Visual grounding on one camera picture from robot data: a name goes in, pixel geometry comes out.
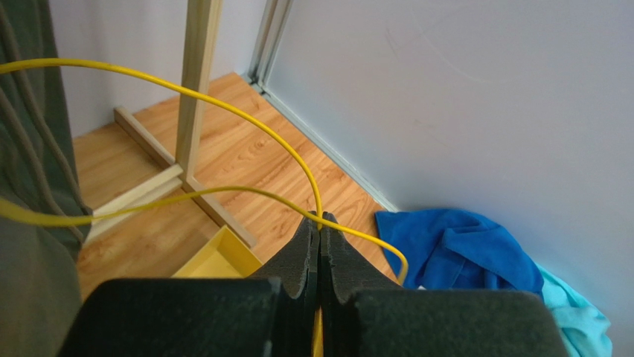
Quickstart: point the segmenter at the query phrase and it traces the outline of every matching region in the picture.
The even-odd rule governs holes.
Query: yellow cord
[[[370,242],[387,249],[388,251],[394,253],[401,261],[402,266],[400,269],[400,273],[398,274],[398,280],[401,284],[405,280],[405,276],[407,275],[408,263],[403,253],[401,253],[398,249],[390,245],[389,243],[383,242],[381,239],[373,237],[369,234],[365,234],[363,232],[359,232],[352,228],[346,227],[344,225],[339,225],[335,222],[331,222],[327,219],[321,218],[320,216],[316,216],[307,210],[297,206],[295,203],[276,195],[274,193],[270,193],[265,190],[260,190],[259,188],[247,187],[247,186],[224,186],[224,187],[215,187],[208,188],[206,190],[196,191],[192,193],[186,193],[185,195],[170,197],[169,199],[162,199],[161,201],[152,202],[146,205],[141,205],[133,208],[125,208],[123,210],[118,210],[116,212],[105,213],[99,216],[56,216],[54,214],[45,214],[33,212],[32,210],[28,210],[26,208],[22,208],[12,202],[9,202],[6,199],[0,199],[0,216],[11,219],[16,222],[25,223],[28,225],[39,225],[42,227],[72,227],[76,225],[89,225],[93,221],[98,221],[100,219],[108,219],[116,216],[121,216],[124,214],[138,212],[140,210],[149,210],[152,208],[157,208],[165,205],[171,205],[176,202],[185,201],[188,199],[192,199],[194,197],[206,195],[209,193],[223,192],[223,191],[249,191],[253,193],[257,193],[262,196],[269,197],[270,199],[274,199],[278,202],[285,204],[286,206],[292,208],[293,210],[300,213],[302,216],[307,217],[317,223],[321,223],[327,227],[334,228],[336,230],[353,234],[357,237],[361,237],[363,239],[369,240]]]
[[[169,199],[163,199],[161,201],[152,202],[147,205],[127,208],[127,209],[119,210],[112,213],[107,213],[100,216],[69,217],[69,216],[55,216],[55,215],[49,215],[45,213],[37,213],[37,212],[33,212],[32,210],[24,209],[18,205],[15,205],[14,203],[9,202],[6,199],[0,198],[0,216],[3,216],[8,219],[12,219],[13,221],[26,223],[29,225],[39,225],[42,227],[71,227],[76,225],[88,225],[91,222],[99,220],[99,219],[108,219],[115,216],[120,216],[123,214],[136,212],[140,210],[149,210],[152,208],[157,208],[157,207],[169,205],[175,202],[191,199],[193,197],[202,196],[208,193],[216,193],[216,192],[222,192],[222,191],[235,191],[235,190],[249,191],[253,193],[258,193],[260,195],[269,197],[271,199],[275,199],[285,204],[286,206],[299,212],[301,215],[307,217],[308,219],[311,219],[317,222],[317,226],[319,229],[321,229],[322,225],[325,225],[327,227],[331,227],[339,231],[353,234],[360,238],[366,239],[382,248],[387,249],[388,251],[390,251],[391,253],[393,253],[400,259],[401,269],[398,274],[398,281],[401,285],[403,284],[403,281],[405,281],[405,276],[407,275],[409,265],[407,263],[407,259],[405,258],[405,256],[398,249],[369,234],[359,232],[352,228],[346,227],[344,225],[339,225],[322,218],[324,211],[321,204],[321,197],[319,195],[317,181],[315,180],[313,173],[310,172],[310,168],[308,167],[306,162],[301,158],[301,156],[290,146],[290,144],[288,144],[278,133],[273,131],[266,124],[262,123],[258,119],[232,106],[231,104],[222,102],[221,100],[210,97],[206,94],[202,94],[197,91],[193,91],[191,89],[187,89],[185,87],[176,85],[174,83],[168,82],[161,78],[154,77],[150,74],[146,74],[141,71],[136,71],[131,68],[121,67],[119,65],[111,65],[109,63],[91,61],[87,59],[44,58],[44,59],[32,59],[32,60],[27,59],[23,61],[9,62],[9,63],[0,65],[0,74],[6,74],[13,71],[21,71],[21,70],[30,69],[30,68],[42,68],[42,67],[54,67],[54,66],[96,68],[96,69],[101,69],[104,71],[111,71],[115,73],[125,74],[131,77],[136,77],[138,79],[146,80],[148,82],[155,83],[159,86],[172,89],[174,91],[177,91],[178,93],[181,93],[190,97],[194,97],[198,100],[203,100],[207,103],[218,106],[224,110],[232,112],[235,115],[247,120],[249,123],[254,124],[256,127],[260,128],[261,130],[266,132],[268,135],[270,135],[273,139],[275,139],[275,141],[277,141],[286,151],[288,151],[289,154],[299,163],[302,170],[304,170],[304,172],[306,173],[306,176],[308,177],[308,180],[310,181],[310,186],[313,189],[318,214],[317,215],[311,214],[310,212],[302,209],[301,207],[285,199],[284,197],[275,195],[274,193],[270,193],[265,190],[260,190],[253,187],[244,187],[244,186],[227,186],[227,187],[210,188],[207,190],[201,190],[201,191],[197,191],[193,193],[187,193],[185,195],[176,196]]]
[[[241,117],[242,119],[252,123],[253,125],[260,128],[266,134],[269,134],[271,138],[275,139],[289,154],[298,162],[299,166],[301,166],[302,170],[306,173],[308,177],[308,181],[310,181],[310,186],[313,189],[313,193],[315,196],[315,206],[317,207],[317,214],[321,217],[324,213],[324,208],[321,205],[321,196],[319,195],[319,188],[317,187],[317,181],[315,180],[315,176],[310,172],[310,168],[301,158],[301,156],[293,149],[289,143],[287,143],[277,132],[273,131],[273,129],[269,128],[266,124],[262,123],[258,119],[252,117],[246,112],[232,106],[229,103],[225,103],[221,100],[218,100],[214,97],[210,97],[206,94],[199,93],[197,91],[193,91],[191,89],[185,88],[183,86],[179,86],[172,82],[163,80],[162,78],[154,77],[151,74],[147,74],[141,71],[136,71],[135,69],[122,67],[120,65],[112,65],[110,63],[91,61],[87,59],[68,59],[68,58],[41,58],[41,59],[26,59],[23,61],[15,61],[5,63],[0,65],[0,74],[6,74],[13,71],[21,71],[24,69],[30,68],[42,68],[42,67],[57,67],[57,66],[71,66],[71,67],[85,67],[85,68],[95,68],[101,69],[104,71],[111,71],[115,73],[125,74],[127,76],[135,77],[140,80],[146,80],[147,82],[151,82],[157,84],[159,86],[163,86],[167,89],[171,89],[173,91],[177,91],[180,94],[187,95],[189,97],[196,98],[198,100],[202,100],[204,102],[215,105],[219,108],[227,110],[235,115]]]

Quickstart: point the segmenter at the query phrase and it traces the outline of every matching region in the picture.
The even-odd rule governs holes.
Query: floor
[[[335,213],[340,223],[377,235],[374,212],[382,208],[240,76],[229,74],[211,82],[209,94],[278,132],[313,171],[324,208]],[[178,97],[174,97],[135,113],[172,153],[178,108]],[[117,124],[77,138],[74,146],[82,194],[93,208],[160,171]],[[208,187],[255,186],[281,194],[303,208],[315,207],[306,176],[278,143],[250,123],[212,106],[205,111],[196,178]],[[262,261],[288,242],[301,220],[295,211],[251,193],[218,193],[216,198],[258,239],[252,250]],[[140,214],[84,248],[77,264],[82,294],[87,296],[113,277],[170,276],[218,229],[193,202]],[[394,279],[376,245],[352,236],[348,240]]]

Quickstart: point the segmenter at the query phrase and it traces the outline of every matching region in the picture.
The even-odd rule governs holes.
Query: dark blue fabric
[[[515,289],[542,297],[533,260],[501,225],[465,210],[377,212],[379,236],[409,262],[403,284],[416,289]],[[400,260],[385,251],[395,272]]]

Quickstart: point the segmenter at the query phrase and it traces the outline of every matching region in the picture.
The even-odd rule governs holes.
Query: wooden frame
[[[188,0],[182,72],[184,87],[207,93],[221,10],[222,0]],[[181,96],[175,158],[125,108],[115,108],[115,122],[164,171],[106,203],[95,210],[95,214],[153,202],[179,188],[188,193],[204,190],[205,187],[193,177],[193,174],[196,169],[205,104],[200,100]],[[248,247],[255,245],[255,238],[216,199],[211,196],[200,196],[193,201],[219,226],[227,225]],[[133,213],[95,223],[86,238],[86,243],[93,242],[131,215]]]

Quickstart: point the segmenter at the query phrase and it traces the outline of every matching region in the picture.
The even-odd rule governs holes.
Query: white wall
[[[634,356],[633,39],[631,1],[294,1],[269,88],[399,208],[504,225]]]
[[[50,0],[60,57],[124,65],[179,83],[187,2]],[[211,77],[246,71],[266,0],[224,1]],[[62,70],[73,136],[175,95],[140,80],[84,68]]]

